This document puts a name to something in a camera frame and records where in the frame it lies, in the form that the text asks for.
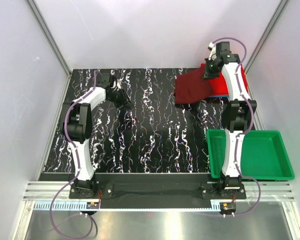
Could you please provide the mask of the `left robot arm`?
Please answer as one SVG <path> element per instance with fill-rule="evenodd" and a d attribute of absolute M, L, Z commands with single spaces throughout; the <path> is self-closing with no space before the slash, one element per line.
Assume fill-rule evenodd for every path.
<path fill-rule="evenodd" d="M 75 172 L 69 181 L 71 198 L 96 198 L 102 195 L 93 169 L 89 142 L 93 132 L 92 110 L 104 101 L 119 110 L 134 108 L 120 81 L 111 73 L 97 79 L 94 72 L 93 86 L 79 98 L 65 101 L 60 114 L 60 130 L 70 146 Z"/>

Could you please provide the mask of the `dark red t-shirt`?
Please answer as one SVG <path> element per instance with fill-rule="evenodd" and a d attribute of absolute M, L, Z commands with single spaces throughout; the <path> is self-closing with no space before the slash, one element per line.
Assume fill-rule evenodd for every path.
<path fill-rule="evenodd" d="M 175 79 L 174 97 L 176 105 L 194 104 L 214 94 L 212 85 L 203 79 L 205 65 L 181 74 Z"/>

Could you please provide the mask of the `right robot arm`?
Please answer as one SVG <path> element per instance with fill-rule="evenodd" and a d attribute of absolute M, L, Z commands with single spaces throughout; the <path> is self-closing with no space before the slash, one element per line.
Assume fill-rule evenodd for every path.
<path fill-rule="evenodd" d="M 203 79 L 212 80 L 222 75 L 229 102 L 221 115 L 225 130 L 225 157 L 214 192 L 221 198 L 233 198 L 241 192 L 243 174 L 241 158 L 244 138 L 254 125 L 257 102 L 251 99 L 242 74 L 244 58 L 231 51 L 231 37 L 222 37 L 208 45 Z"/>

